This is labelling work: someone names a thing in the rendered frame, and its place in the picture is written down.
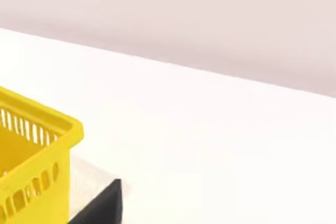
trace wall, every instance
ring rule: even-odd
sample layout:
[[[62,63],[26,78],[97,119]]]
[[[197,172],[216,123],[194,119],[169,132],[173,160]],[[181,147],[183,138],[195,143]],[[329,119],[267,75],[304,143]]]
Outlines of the wall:
[[[336,0],[0,0],[0,26],[336,96]]]

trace white table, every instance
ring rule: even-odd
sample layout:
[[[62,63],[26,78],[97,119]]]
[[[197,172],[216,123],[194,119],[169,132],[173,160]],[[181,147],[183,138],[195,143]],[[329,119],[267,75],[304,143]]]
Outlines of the white table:
[[[0,85],[82,120],[125,224],[336,222],[336,101],[0,30]]]

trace plastic crate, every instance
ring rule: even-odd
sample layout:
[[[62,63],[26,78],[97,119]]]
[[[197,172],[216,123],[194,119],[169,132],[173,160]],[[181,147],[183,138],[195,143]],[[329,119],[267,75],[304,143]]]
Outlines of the plastic crate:
[[[0,87],[0,224],[65,224],[77,120]]]

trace basket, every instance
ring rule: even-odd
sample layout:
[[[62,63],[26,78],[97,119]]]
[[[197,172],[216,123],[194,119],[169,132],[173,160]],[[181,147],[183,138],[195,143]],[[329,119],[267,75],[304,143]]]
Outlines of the basket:
[[[66,224],[77,120],[0,87],[0,224]]]

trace background wall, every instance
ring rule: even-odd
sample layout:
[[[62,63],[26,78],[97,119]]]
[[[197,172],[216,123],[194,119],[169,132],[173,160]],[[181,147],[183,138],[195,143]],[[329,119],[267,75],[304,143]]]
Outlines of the background wall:
[[[0,0],[0,26],[336,96],[336,0]]]

